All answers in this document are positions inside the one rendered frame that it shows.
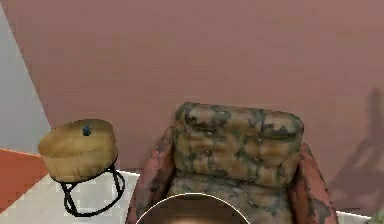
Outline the brown mixing bowl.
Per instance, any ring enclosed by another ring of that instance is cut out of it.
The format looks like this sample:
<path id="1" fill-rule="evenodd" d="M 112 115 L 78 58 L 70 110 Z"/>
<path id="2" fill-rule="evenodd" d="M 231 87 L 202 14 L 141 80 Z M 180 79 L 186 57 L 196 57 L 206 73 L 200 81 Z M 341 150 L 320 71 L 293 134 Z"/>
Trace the brown mixing bowl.
<path id="1" fill-rule="evenodd" d="M 135 224 L 250 224 L 229 203 L 203 193 L 170 196 L 145 211 Z"/>

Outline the round tan wooden side table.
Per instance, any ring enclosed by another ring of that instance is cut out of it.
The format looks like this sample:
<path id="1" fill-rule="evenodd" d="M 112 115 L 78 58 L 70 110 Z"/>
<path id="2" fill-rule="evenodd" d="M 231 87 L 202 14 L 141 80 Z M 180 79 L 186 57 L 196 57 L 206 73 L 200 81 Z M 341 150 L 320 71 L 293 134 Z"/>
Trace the round tan wooden side table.
<path id="1" fill-rule="evenodd" d="M 84 126 L 91 135 L 84 136 Z M 38 144 L 38 152 L 48 174 L 60 184 L 64 208 L 74 217 L 93 217 L 109 210 L 123 196 L 125 178 L 116 169 L 118 148 L 112 124 L 102 119 L 81 119 L 60 125 L 46 134 Z M 72 190 L 80 183 L 109 172 L 117 192 L 116 198 L 104 208 L 80 212 L 72 198 Z"/>

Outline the green house plant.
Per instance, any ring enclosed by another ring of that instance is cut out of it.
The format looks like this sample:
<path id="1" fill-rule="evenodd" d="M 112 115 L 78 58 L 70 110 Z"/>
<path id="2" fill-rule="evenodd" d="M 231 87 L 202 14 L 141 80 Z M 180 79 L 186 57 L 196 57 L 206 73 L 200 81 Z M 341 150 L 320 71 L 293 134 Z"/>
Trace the green house plant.
<path id="1" fill-rule="evenodd" d="M 384 210 L 377 212 L 369 220 L 368 224 L 384 224 Z"/>

